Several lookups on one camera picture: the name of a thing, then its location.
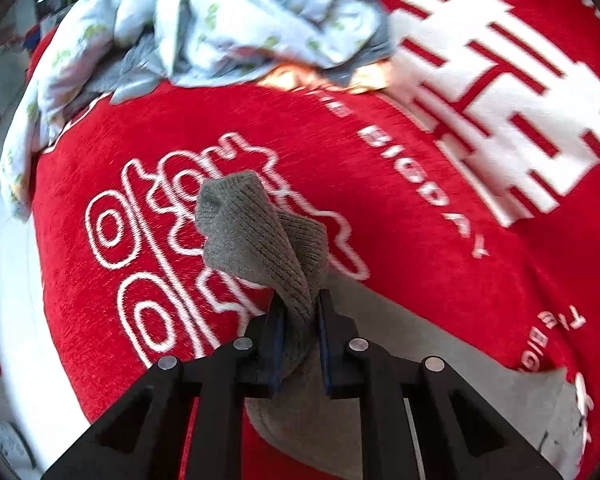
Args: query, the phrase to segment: white bed sheet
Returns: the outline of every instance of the white bed sheet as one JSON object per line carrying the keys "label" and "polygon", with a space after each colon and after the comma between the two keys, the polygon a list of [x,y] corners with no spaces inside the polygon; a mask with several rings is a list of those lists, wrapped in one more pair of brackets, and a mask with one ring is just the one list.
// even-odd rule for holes
{"label": "white bed sheet", "polygon": [[0,233],[0,363],[20,431],[46,471],[89,427],[43,311],[33,219]]}

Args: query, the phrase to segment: red blanket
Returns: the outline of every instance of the red blanket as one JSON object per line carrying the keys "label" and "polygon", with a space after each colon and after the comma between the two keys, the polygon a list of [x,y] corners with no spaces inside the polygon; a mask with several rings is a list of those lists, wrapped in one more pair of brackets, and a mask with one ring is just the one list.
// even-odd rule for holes
{"label": "red blanket", "polygon": [[[205,268],[192,216],[203,178],[251,168],[273,202],[326,224],[330,261],[342,272],[507,367],[582,374],[596,403],[588,474],[600,459],[600,22],[579,0],[501,0],[509,4],[502,12],[564,56],[556,67],[545,58],[557,54],[535,36],[533,49],[495,23],[506,39],[497,52],[466,38],[454,46],[440,33],[449,22],[417,0],[384,1],[431,18],[429,36],[403,45],[429,66],[453,69],[440,78],[446,87],[424,82],[412,102],[409,89],[396,94],[427,112],[419,117],[433,134],[377,95],[163,84],[123,105],[98,102],[41,156],[34,218],[46,316],[65,371],[94,420],[147,364],[208,354],[266,307],[266,291]],[[478,35],[475,21],[458,30]],[[510,62],[511,44],[563,80],[579,77],[572,93],[590,91],[564,111],[549,99],[554,88]],[[481,59],[489,63],[478,77],[454,86]],[[565,59],[574,75],[560,68]],[[509,100],[486,103],[503,124],[476,112],[496,83]],[[500,110],[519,95],[530,101]],[[570,94],[557,97],[571,103]],[[528,104],[538,98],[547,99]],[[549,126],[537,126],[538,110]],[[573,131],[579,120],[588,129]],[[467,141],[465,123],[484,138]],[[449,136],[464,151],[450,155]],[[512,160],[523,161],[519,171],[511,173]],[[245,432],[245,478],[327,476],[275,451],[248,424]]]}

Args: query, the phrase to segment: ribbed knit fabric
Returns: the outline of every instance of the ribbed knit fabric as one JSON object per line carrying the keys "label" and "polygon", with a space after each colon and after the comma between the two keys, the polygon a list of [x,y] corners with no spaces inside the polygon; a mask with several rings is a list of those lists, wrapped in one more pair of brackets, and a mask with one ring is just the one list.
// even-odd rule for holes
{"label": "ribbed knit fabric", "polygon": [[270,286],[285,302],[283,375],[289,375],[315,338],[314,299],[327,266],[325,227],[275,210],[254,171],[205,180],[196,226],[208,238],[207,266]]}

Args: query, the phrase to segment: screw head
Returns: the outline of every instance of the screw head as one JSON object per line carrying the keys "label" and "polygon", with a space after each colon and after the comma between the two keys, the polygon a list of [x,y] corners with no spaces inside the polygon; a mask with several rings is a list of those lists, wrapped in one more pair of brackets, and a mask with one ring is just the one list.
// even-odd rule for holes
{"label": "screw head", "polygon": [[234,348],[236,350],[248,350],[253,346],[253,341],[248,337],[239,337],[234,341]]}
{"label": "screw head", "polygon": [[176,364],[178,364],[178,360],[172,355],[165,355],[158,361],[158,366],[162,370],[171,370]]}
{"label": "screw head", "polygon": [[427,370],[431,370],[432,372],[441,372],[445,369],[445,362],[435,356],[427,358],[424,361],[424,365],[427,367]]}
{"label": "screw head", "polygon": [[364,352],[367,348],[369,348],[369,341],[362,339],[361,337],[357,337],[349,341],[349,348],[351,348],[354,352]]}

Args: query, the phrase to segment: gray sock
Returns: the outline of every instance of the gray sock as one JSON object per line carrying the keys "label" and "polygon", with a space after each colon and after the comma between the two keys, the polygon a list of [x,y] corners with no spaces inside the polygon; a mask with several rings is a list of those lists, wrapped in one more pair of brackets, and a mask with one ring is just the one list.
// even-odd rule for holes
{"label": "gray sock", "polygon": [[506,369],[361,283],[334,270],[325,274],[324,227],[273,209],[253,172],[205,180],[196,225],[208,237],[204,259],[209,267],[272,286],[289,308],[294,325],[285,343],[285,363],[287,373],[295,371],[275,399],[246,402],[251,423],[272,446],[341,478],[362,478],[358,402],[325,396],[312,336],[313,300],[324,279],[336,311],[353,318],[362,337],[414,361],[442,356],[566,480],[576,476],[581,416],[564,370],[527,374]]}

